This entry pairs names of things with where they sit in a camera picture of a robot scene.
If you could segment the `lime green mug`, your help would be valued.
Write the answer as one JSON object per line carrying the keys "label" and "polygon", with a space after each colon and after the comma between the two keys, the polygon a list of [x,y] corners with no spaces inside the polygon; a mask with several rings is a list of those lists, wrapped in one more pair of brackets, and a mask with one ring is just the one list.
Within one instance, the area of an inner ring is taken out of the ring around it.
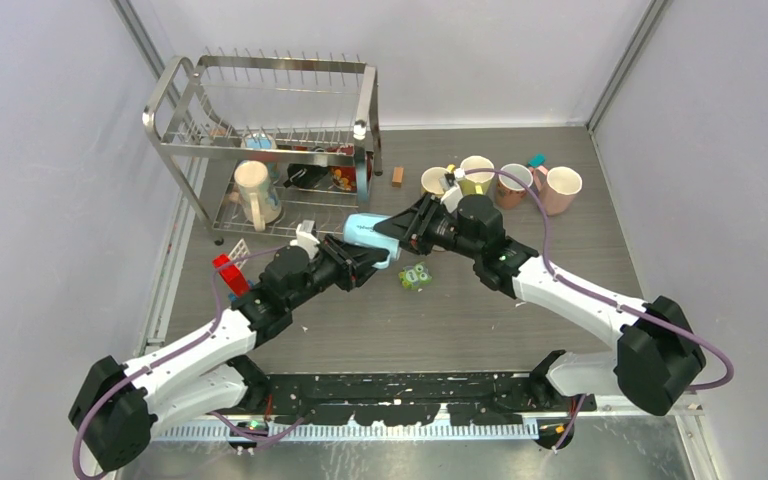
{"label": "lime green mug", "polygon": [[473,155],[463,159],[460,168],[464,176],[458,181],[462,193],[487,195],[495,178],[495,166],[486,157]]}

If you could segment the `light blue mug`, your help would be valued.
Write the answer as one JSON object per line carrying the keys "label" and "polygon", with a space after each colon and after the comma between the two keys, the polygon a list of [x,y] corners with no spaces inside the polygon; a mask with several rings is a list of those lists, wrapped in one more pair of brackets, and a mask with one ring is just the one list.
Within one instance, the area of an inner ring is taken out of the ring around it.
{"label": "light blue mug", "polygon": [[394,260],[400,257],[398,240],[377,232],[374,227],[387,220],[388,216],[374,213],[354,213],[347,217],[343,239],[345,242],[363,247],[383,249],[388,252],[387,258],[377,262],[374,267],[379,270],[387,269]]}

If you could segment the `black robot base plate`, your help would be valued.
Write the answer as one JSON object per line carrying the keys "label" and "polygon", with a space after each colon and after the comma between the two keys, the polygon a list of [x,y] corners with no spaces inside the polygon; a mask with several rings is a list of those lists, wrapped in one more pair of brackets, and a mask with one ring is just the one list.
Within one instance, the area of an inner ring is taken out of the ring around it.
{"label": "black robot base plate", "polygon": [[513,425],[526,414],[568,417],[575,400],[526,373],[271,374],[222,414],[267,414],[277,423],[426,426],[446,413],[453,426]]}

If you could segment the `pink faceted mug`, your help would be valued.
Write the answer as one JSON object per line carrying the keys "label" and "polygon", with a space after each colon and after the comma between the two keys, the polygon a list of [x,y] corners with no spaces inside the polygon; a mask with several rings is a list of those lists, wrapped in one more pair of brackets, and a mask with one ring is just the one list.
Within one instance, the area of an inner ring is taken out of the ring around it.
{"label": "pink faceted mug", "polygon": [[566,166],[532,167],[531,172],[548,216],[565,212],[583,187],[580,174]]}

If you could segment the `yellow cup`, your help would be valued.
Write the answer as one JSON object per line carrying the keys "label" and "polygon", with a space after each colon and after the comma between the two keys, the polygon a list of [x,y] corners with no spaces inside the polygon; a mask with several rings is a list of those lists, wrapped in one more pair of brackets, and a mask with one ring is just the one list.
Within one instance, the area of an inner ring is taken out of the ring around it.
{"label": "yellow cup", "polygon": [[420,177],[422,193],[442,198],[456,185],[454,170],[455,166],[453,164],[447,167],[431,167],[425,170]]}

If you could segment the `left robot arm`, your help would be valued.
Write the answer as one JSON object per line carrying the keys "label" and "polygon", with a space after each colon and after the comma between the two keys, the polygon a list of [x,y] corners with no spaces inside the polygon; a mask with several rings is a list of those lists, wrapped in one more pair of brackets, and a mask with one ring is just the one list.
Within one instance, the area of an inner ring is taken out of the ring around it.
{"label": "left robot arm", "polygon": [[258,412],[265,385],[251,377],[248,353],[292,322],[299,306],[335,286],[349,292],[398,258],[397,241],[377,236],[293,240],[269,250],[258,280],[229,307],[179,340],[141,357],[112,356],[89,369],[68,419],[76,430],[72,469],[87,478],[81,453],[89,450],[98,478],[135,459],[152,438],[201,414],[235,406]]}

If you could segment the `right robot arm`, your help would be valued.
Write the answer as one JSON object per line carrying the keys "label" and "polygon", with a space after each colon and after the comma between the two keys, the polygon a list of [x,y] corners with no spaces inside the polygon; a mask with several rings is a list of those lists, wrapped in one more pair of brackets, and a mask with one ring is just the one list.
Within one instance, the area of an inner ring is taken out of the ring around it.
{"label": "right robot arm", "polygon": [[529,374],[532,400],[544,410],[580,394],[622,394],[639,409],[663,416],[706,365],[676,302],[616,294],[555,266],[508,236],[502,213],[485,196],[468,195],[449,212],[426,194],[374,229],[417,255],[440,247],[470,258],[489,289],[546,308],[608,346],[596,354],[548,354]]}

